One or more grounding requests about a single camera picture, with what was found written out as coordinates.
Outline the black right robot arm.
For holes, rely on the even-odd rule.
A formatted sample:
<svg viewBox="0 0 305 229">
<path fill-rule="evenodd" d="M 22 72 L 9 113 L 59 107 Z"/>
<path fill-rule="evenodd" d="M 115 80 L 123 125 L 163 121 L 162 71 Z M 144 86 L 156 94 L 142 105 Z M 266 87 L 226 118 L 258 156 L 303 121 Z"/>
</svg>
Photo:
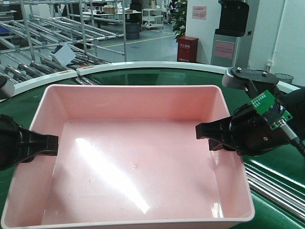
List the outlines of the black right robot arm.
<svg viewBox="0 0 305 229">
<path fill-rule="evenodd" d="M 279 97 L 269 91 L 226 117 L 200 123 L 197 139 L 208 139 L 212 151 L 225 149 L 239 155 L 259 156 L 291 144 L 305 154 L 305 90 L 297 89 Z"/>
</svg>

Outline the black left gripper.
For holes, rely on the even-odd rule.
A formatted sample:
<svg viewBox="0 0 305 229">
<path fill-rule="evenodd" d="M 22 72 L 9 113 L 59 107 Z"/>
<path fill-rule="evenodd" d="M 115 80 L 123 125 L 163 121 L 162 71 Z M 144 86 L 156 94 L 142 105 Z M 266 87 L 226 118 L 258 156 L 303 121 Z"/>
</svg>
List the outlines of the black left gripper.
<svg viewBox="0 0 305 229">
<path fill-rule="evenodd" d="M 37 155 L 57 156 L 59 137 L 22 128 L 11 116 L 0 115 L 0 169 L 31 162 Z"/>
</svg>

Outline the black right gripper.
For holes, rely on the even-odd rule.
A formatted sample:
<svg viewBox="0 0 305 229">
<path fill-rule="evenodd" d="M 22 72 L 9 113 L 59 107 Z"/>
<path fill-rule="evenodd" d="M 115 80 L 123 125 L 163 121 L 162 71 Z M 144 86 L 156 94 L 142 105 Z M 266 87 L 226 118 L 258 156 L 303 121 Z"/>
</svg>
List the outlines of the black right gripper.
<svg viewBox="0 0 305 229">
<path fill-rule="evenodd" d="M 250 104 L 237 108 L 233 116 L 195 127 L 196 138 L 208 138 L 209 150 L 237 151 L 239 155 L 258 156 L 289 144 L 281 130 L 271 130 Z M 217 141 L 229 141 L 233 137 L 237 150 Z"/>
</svg>

